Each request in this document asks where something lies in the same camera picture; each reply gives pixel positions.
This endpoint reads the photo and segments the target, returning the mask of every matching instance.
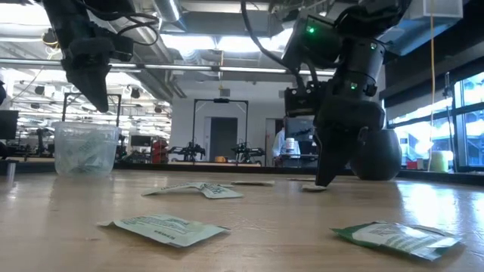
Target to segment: white wall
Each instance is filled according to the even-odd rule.
[[[197,103],[197,115],[195,117],[195,138],[197,144],[204,147],[203,137],[205,135],[206,117],[234,117],[238,119],[237,138],[245,138],[245,112],[235,104],[214,104],[207,102]],[[191,141],[192,120],[193,120],[193,99],[174,100],[172,104],[172,134],[169,145],[171,147],[185,147]],[[247,140],[251,147],[265,149],[265,120],[267,118],[277,119],[284,116],[284,100],[278,99],[274,102],[249,102],[249,120]],[[170,159],[180,156],[170,155]]]

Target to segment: plastic container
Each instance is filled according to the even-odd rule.
[[[106,176],[113,171],[119,128],[80,122],[56,122],[53,127],[59,175]]]

